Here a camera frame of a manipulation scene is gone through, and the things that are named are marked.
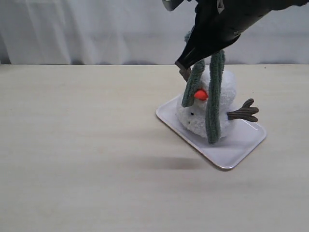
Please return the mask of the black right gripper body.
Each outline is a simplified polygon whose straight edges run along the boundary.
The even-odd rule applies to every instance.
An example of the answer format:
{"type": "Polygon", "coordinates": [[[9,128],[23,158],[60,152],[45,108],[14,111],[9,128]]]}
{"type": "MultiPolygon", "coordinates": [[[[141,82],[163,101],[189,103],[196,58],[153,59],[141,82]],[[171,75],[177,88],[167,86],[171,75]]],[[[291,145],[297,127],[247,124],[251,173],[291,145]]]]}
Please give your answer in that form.
{"type": "Polygon", "coordinates": [[[307,0],[199,0],[193,37],[212,34],[220,39],[234,39],[271,11],[307,3],[307,0]]]}

